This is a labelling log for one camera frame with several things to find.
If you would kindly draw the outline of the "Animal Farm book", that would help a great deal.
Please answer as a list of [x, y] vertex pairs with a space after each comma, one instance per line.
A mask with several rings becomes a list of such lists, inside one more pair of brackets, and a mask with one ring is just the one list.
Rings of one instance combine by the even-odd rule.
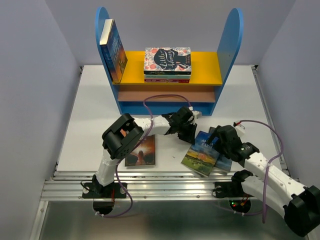
[[219, 153], [213, 143], [207, 144], [210, 134], [200, 131], [195, 137], [195, 143], [189, 148], [181, 164], [188, 169], [208, 177], [214, 169]]

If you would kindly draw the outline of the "Jane Eyre blue book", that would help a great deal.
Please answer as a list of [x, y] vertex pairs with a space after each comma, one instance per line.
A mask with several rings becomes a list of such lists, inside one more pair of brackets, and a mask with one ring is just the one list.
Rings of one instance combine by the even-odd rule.
[[128, 58], [114, 19], [104, 21], [99, 45], [112, 82], [119, 84], [123, 78]]

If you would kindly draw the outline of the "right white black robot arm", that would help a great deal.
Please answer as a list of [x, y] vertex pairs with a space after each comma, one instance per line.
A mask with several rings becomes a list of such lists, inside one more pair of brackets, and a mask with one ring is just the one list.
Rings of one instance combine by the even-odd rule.
[[238, 163], [230, 181], [215, 184], [217, 198], [239, 198], [245, 194], [259, 199], [276, 211], [299, 237], [305, 237], [320, 224], [320, 190], [294, 180], [271, 163], [260, 150], [241, 141], [240, 123], [217, 126], [207, 144], [227, 159]]

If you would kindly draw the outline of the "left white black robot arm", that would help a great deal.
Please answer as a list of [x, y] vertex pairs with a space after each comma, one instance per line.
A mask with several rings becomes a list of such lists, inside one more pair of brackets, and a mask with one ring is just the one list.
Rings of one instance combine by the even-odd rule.
[[177, 112], [156, 117], [136, 118], [125, 113], [102, 134], [102, 159], [88, 191], [106, 198], [114, 184], [119, 162], [127, 157], [144, 138], [152, 135], [174, 135], [189, 144], [195, 143], [200, 111], [183, 106]]

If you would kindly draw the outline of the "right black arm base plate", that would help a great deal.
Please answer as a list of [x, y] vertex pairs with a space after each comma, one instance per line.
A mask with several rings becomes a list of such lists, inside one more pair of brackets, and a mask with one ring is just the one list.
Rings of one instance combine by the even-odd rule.
[[220, 181], [214, 184], [215, 187], [212, 190], [212, 193], [218, 199], [234, 199], [249, 195], [250, 197], [262, 200], [263, 185], [264, 183], [262, 181], [256, 181], [256, 179], [254, 179], [253, 181], [246, 180], [244, 182]]

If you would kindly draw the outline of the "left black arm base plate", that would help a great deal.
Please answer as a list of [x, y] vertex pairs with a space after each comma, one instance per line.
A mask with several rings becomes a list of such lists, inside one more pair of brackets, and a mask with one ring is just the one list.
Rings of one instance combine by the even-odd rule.
[[127, 197], [118, 182], [112, 182], [107, 186], [95, 182], [81, 182], [80, 185], [83, 199], [125, 199]]

